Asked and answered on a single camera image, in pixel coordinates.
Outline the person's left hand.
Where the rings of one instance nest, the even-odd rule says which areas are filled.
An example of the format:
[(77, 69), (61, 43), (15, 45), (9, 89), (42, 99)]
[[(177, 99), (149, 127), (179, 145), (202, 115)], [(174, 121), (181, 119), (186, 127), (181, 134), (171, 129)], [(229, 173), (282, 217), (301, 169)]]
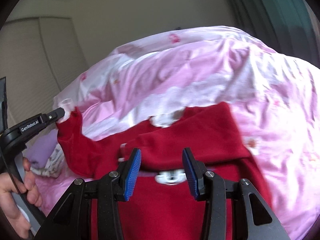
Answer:
[(43, 199), (35, 182), (35, 174), (30, 169), (29, 160), (23, 157), (22, 164), (25, 171), (23, 182), (14, 176), (10, 176), (8, 172), (1, 174), (1, 209), (18, 236), (27, 239), (31, 224), (21, 213), (12, 193), (26, 193), (28, 203), (36, 207), (41, 207)]

